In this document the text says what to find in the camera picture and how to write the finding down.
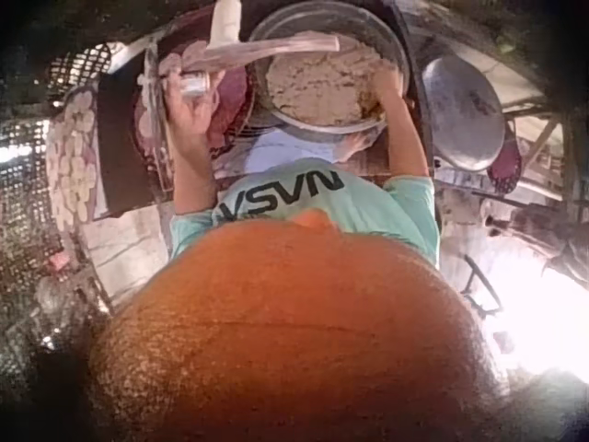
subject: cloth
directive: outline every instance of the cloth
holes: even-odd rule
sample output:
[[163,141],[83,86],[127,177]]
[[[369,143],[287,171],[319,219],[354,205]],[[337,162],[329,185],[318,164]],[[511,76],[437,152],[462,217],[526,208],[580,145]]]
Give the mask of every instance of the cloth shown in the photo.
[[433,182],[397,177],[384,189],[320,159],[301,159],[235,183],[214,208],[171,221],[172,259],[212,228],[244,218],[289,219],[317,208],[346,233],[402,241],[437,266],[440,233],[435,223]]

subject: mixing bowl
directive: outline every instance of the mixing bowl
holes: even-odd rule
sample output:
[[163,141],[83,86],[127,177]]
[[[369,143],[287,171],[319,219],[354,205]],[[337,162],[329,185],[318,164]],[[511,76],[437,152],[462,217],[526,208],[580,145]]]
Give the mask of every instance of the mixing bowl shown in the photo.
[[[393,30],[380,18],[358,6],[342,2],[314,0],[297,3],[276,11],[262,21],[252,32],[251,41],[280,39],[292,37],[306,30],[339,33],[357,39],[375,48],[383,57],[395,63],[403,74],[403,84],[410,83],[410,68],[407,56]],[[257,84],[261,104],[280,120],[307,131],[323,134],[353,134],[377,126],[382,117],[371,117],[355,124],[345,126],[318,126],[300,122],[281,112],[268,93],[266,74],[272,59],[259,60],[250,66],[252,76]]]

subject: dough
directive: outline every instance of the dough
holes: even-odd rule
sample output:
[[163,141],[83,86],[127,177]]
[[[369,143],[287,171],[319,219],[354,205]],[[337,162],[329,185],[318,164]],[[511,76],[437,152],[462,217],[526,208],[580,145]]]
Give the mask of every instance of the dough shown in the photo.
[[392,63],[373,48],[337,35],[339,52],[274,57],[266,75],[274,106],[300,122],[318,126],[354,124],[376,108],[372,76]]

